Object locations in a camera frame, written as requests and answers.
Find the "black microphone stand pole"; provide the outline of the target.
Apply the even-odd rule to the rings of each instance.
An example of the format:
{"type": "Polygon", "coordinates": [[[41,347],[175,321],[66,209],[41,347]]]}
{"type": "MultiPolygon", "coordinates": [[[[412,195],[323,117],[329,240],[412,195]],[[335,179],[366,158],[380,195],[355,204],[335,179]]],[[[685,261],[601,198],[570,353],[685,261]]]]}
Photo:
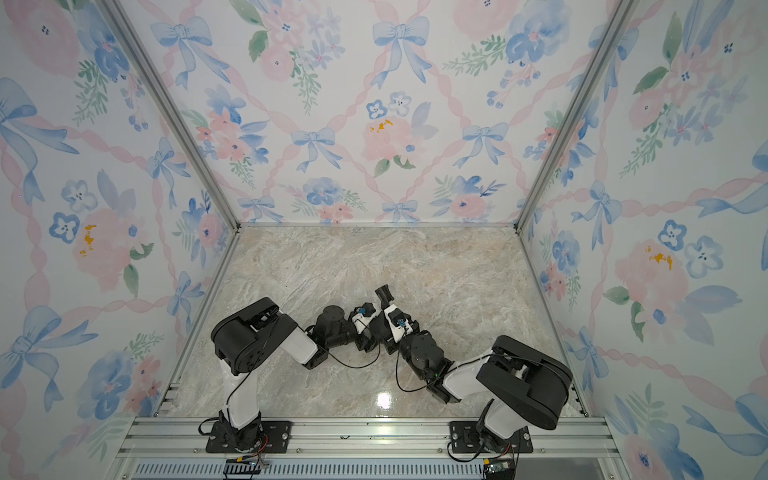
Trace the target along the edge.
{"type": "Polygon", "coordinates": [[[375,290],[375,294],[378,297],[383,312],[391,311],[394,307],[394,297],[387,284],[379,287],[375,290]]]}

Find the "black round stand base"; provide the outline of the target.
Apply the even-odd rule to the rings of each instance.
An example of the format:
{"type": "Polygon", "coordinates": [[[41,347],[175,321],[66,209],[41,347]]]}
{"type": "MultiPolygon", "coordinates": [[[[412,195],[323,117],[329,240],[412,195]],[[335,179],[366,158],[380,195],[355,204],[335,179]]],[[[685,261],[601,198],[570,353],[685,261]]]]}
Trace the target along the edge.
{"type": "Polygon", "coordinates": [[[385,341],[390,335],[389,324],[385,318],[377,316],[370,323],[369,327],[362,334],[362,349],[370,352],[378,346],[386,349],[385,341]]]}

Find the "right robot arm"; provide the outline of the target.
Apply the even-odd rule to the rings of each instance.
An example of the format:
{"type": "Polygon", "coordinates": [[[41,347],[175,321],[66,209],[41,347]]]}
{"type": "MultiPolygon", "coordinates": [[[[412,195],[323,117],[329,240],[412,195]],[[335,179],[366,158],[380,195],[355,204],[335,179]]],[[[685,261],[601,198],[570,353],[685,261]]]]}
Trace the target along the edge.
{"type": "Polygon", "coordinates": [[[479,444],[493,452],[510,447],[514,436],[529,426],[555,430],[573,381],[562,362],[507,335],[463,362],[449,360],[426,330],[403,336],[397,354],[424,389],[445,404],[489,396],[475,431],[479,444]]]}

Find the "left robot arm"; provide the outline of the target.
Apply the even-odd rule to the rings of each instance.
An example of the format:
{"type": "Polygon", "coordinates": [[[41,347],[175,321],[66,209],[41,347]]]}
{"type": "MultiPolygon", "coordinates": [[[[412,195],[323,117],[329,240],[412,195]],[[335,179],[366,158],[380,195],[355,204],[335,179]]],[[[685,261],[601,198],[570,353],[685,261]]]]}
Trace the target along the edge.
{"type": "Polygon", "coordinates": [[[302,328],[265,297],[221,320],[211,332],[211,341],[228,390],[211,434],[223,446],[237,451],[261,446],[266,434],[261,426],[255,370],[277,351],[308,370],[325,362],[340,346],[355,344],[369,351],[376,346],[369,330],[376,315],[376,307],[369,302],[349,314],[330,305],[314,324],[302,328]]]}

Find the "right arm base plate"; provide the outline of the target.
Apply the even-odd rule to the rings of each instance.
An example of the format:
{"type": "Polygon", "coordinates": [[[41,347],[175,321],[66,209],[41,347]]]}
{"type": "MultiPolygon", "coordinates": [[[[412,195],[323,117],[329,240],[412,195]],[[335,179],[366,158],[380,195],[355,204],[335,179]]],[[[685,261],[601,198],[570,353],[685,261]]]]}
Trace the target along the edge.
{"type": "Polygon", "coordinates": [[[517,430],[509,438],[480,427],[478,421],[451,421],[448,423],[450,447],[454,454],[474,454],[482,447],[482,453],[500,454],[515,452],[528,454],[534,448],[527,427],[517,430]]]}

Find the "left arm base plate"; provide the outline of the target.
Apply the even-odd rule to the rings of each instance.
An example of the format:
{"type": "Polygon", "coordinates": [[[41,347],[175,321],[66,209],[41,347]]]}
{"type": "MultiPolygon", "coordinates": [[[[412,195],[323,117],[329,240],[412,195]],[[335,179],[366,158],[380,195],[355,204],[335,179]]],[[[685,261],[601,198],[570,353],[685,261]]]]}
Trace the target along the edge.
{"type": "Polygon", "coordinates": [[[241,429],[232,427],[225,420],[213,423],[210,433],[205,434],[205,451],[210,454],[284,454],[293,423],[287,420],[255,420],[241,429]]]}

